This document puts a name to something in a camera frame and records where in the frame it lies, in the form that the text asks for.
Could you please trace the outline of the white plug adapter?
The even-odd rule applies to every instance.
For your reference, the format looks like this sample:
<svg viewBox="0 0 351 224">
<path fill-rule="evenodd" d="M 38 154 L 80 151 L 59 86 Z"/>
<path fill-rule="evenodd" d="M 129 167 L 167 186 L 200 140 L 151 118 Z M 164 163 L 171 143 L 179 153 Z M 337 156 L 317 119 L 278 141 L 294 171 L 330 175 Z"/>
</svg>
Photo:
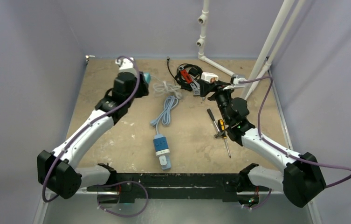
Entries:
<svg viewBox="0 0 351 224">
<path fill-rule="evenodd" d="M 208 83 L 214 83 L 219 80 L 219 76 L 211 72 L 203 72 L 201 74 L 201 79 Z"/>
</svg>

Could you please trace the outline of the teal power strip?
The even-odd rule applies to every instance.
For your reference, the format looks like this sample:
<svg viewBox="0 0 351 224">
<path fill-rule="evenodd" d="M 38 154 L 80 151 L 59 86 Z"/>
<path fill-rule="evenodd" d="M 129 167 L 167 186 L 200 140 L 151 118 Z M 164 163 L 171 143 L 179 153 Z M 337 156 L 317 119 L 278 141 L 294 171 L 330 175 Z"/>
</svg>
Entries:
<svg viewBox="0 0 351 224">
<path fill-rule="evenodd" d="M 144 80 L 147 84 L 150 84 L 151 82 L 151 74 L 149 72 L 140 72 L 143 77 L 144 77 Z"/>
</svg>

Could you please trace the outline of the blue power strip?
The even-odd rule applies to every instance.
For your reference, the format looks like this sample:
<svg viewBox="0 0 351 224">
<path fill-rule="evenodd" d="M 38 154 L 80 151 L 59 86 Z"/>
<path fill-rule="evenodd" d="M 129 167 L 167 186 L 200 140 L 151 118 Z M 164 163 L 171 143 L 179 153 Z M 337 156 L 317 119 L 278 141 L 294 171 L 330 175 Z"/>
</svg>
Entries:
<svg viewBox="0 0 351 224">
<path fill-rule="evenodd" d="M 169 156 L 169 159 L 170 159 L 170 149 L 168 147 L 167 139 L 165 136 L 163 136 L 162 134 L 156 134 L 153 138 L 153 146 L 154 146 L 155 155 L 157 158 L 161 155 L 167 155 Z M 170 161 L 170 165 L 165 167 L 161 166 L 163 170 L 170 169 L 171 167 L 172 167 L 171 161 Z"/>
</svg>

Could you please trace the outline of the white charger plug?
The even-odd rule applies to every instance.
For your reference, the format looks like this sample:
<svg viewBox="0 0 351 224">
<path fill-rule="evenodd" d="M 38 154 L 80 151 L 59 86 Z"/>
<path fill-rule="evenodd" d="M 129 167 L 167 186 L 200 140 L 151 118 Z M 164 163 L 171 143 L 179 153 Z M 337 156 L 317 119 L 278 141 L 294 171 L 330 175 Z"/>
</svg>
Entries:
<svg viewBox="0 0 351 224">
<path fill-rule="evenodd" d="M 169 159 L 169 156 L 167 155 L 161 155 L 158 157 L 159 159 L 159 162 L 160 162 L 160 165 L 165 167 L 165 166 L 168 166 L 170 165 L 170 159 Z"/>
</svg>

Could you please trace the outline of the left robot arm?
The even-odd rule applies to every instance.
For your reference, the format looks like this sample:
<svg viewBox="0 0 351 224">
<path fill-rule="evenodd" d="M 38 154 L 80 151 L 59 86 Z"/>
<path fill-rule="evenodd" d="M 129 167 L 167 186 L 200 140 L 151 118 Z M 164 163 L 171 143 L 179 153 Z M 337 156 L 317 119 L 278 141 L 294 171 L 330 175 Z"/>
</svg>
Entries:
<svg viewBox="0 0 351 224">
<path fill-rule="evenodd" d="M 37 156 L 38 182 L 44 202 L 71 198 L 79 189 L 99 185 L 116 187 L 116 171 L 105 164 L 78 169 L 79 162 L 97 140 L 127 114 L 133 100 L 148 96 L 151 76 L 145 72 L 119 72 L 87 120 L 61 145 Z"/>
</svg>

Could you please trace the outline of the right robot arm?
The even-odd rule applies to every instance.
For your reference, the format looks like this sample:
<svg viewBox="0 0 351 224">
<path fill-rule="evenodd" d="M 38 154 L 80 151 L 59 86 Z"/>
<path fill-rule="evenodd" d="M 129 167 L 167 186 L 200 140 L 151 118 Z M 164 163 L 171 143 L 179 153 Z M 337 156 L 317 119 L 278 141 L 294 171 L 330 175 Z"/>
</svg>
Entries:
<svg viewBox="0 0 351 224">
<path fill-rule="evenodd" d="M 240 174 L 240 186 L 250 190 L 263 186 L 282 192 L 295 206 L 302 208 L 326 189 L 326 182 L 317 159 L 311 153 L 300 154 L 272 141 L 247 119 L 248 103 L 242 98 L 233 98 L 233 90 L 222 81 L 198 81 L 202 97 L 212 93 L 208 100 L 215 101 L 227 125 L 229 139 L 240 146 L 254 151 L 276 169 L 267 169 L 251 164 Z"/>
</svg>

